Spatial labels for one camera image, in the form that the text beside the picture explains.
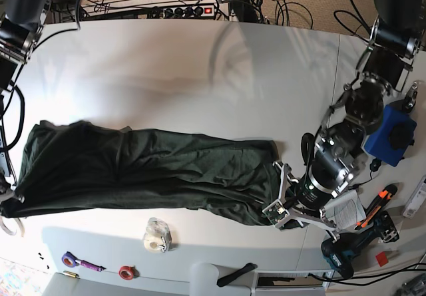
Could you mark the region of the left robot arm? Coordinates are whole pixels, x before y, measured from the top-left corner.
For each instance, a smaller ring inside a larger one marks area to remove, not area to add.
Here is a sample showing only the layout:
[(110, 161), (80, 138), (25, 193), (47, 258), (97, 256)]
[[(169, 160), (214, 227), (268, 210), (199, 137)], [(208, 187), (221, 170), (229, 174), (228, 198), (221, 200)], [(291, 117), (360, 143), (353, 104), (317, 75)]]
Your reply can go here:
[(316, 225), (337, 233), (325, 205), (352, 189), (367, 161), (366, 142), (384, 124), (385, 97), (398, 92), (403, 74), (411, 72), (425, 34), (425, 0), (374, 0), (377, 17), (365, 24), (366, 48), (355, 78), (326, 110), (314, 135), (305, 135), (306, 170), (301, 178), (281, 164), (278, 198), (264, 215), (280, 229)]

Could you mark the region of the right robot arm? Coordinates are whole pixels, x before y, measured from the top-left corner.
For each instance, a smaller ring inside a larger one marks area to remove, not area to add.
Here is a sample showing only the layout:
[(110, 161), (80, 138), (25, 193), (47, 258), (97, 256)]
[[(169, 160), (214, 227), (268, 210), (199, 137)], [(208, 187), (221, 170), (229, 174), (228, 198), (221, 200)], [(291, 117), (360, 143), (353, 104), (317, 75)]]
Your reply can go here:
[(20, 141), (25, 120), (25, 98), (19, 87), (19, 78), (24, 66), (30, 61), (40, 45), (42, 32), (49, 11), (55, 0), (3, 0), (1, 13), (1, 94), (18, 96), (19, 123), (17, 133), (10, 142), (6, 139), (4, 117), (11, 101), (1, 96), (1, 203), (23, 203), (25, 197), (18, 194), (15, 185), (7, 178), (14, 178), (10, 151)]

